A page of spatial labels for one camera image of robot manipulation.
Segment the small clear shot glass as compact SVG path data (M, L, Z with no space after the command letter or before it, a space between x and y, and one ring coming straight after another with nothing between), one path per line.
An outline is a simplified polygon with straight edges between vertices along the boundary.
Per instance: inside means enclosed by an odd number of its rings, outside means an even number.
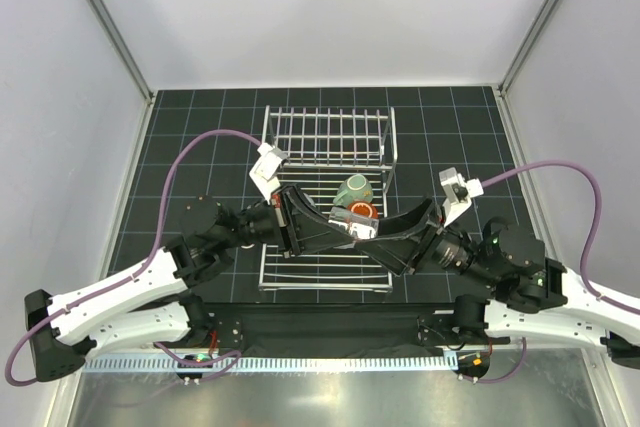
M358 240L373 239L378 234L379 221L356 214L348 209L334 206L329 213L329 222L345 230Z

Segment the orange brown ceramic mug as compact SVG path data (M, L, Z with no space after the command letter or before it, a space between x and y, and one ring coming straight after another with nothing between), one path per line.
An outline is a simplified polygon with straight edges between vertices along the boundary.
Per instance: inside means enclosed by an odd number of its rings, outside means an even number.
M348 206L348 210L356 215L367 218L378 218L378 211L373 204L366 201L355 201Z

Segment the mint green ceramic mug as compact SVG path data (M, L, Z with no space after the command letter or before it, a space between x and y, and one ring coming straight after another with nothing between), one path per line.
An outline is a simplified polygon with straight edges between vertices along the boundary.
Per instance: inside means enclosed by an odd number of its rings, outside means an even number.
M333 204L348 207L355 202L371 202L373 197L370 181L362 174L354 174L340 185Z

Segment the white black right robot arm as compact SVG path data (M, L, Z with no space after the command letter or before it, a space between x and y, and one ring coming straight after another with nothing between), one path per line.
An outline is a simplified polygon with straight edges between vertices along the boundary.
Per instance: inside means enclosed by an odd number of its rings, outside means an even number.
M480 295L455 298L442 343L515 337L584 342L603 348L619 366L639 366L639 302L597 290L547 257L541 240L503 218L491 218L475 241L425 200L382 219L375 237L355 247L397 276L438 267L483 287Z

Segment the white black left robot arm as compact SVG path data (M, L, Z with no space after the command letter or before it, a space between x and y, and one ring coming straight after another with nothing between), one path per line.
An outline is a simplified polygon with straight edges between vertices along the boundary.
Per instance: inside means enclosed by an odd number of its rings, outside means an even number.
M92 357L129 345L184 343L201 347L217 329L194 290L224 272L230 250L271 244L289 256L355 247L377 236L378 221L344 207L317 211L298 187L234 212L209 198L192 204L181 232L157 238L138 264L65 294L43 289L24 299L35 379L50 382Z

